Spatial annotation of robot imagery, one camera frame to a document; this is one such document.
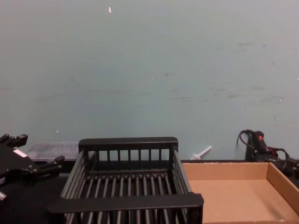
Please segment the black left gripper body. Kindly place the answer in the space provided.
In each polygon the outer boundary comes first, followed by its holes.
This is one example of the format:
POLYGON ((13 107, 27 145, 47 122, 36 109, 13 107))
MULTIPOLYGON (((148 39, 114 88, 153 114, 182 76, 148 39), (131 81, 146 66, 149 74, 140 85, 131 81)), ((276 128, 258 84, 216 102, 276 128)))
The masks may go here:
POLYGON ((18 182, 33 185, 37 181, 38 166, 23 152, 0 146, 0 186, 18 182))

